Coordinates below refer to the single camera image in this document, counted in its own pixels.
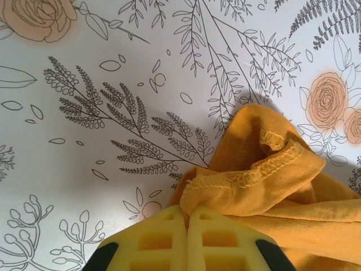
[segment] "orange rose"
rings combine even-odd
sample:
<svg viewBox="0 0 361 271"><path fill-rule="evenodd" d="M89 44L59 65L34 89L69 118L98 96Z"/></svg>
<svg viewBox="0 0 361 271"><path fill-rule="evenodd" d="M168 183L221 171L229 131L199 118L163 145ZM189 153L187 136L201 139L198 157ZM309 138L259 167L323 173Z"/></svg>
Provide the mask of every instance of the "orange rose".
<svg viewBox="0 0 361 271"><path fill-rule="evenodd" d="M347 139L353 143L361 143L361 110L349 107L344 113L345 133Z"/></svg>
<svg viewBox="0 0 361 271"><path fill-rule="evenodd" d="M347 107L347 90L337 74L320 75L311 87L307 100L307 119L320 132L334 128Z"/></svg>
<svg viewBox="0 0 361 271"><path fill-rule="evenodd" d="M0 19L24 38L54 42L77 14L70 0L0 0Z"/></svg>

